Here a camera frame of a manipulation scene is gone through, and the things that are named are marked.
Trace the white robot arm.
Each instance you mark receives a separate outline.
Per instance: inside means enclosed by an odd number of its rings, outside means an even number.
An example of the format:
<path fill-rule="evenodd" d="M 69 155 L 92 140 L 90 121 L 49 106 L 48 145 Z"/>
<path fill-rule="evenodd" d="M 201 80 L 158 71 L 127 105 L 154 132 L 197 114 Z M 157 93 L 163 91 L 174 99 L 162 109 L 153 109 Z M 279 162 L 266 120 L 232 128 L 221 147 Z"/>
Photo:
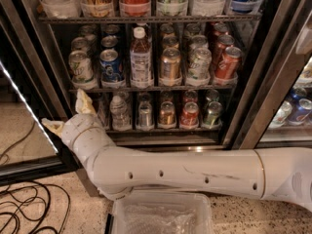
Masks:
<path fill-rule="evenodd" d="M 42 124 L 76 155 L 91 183 L 110 200 L 134 188 L 165 185 L 258 200 L 283 201 L 312 211 L 312 149 L 264 148 L 209 152 L 144 152 L 116 145 L 92 100 L 78 91 L 77 113 Z"/>

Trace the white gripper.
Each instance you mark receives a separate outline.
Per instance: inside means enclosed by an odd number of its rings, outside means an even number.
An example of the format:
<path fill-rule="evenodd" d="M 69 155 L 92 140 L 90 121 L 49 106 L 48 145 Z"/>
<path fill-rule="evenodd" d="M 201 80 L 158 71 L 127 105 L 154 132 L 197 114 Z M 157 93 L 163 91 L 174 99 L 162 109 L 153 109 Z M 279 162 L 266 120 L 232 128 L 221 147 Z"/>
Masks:
<path fill-rule="evenodd" d="M 92 99 L 82 90 L 77 90 L 75 110 L 78 114 L 65 124 L 43 118 L 41 123 L 53 134 L 61 137 L 70 150 L 94 149 L 106 145 L 106 135 L 96 114 Z"/>

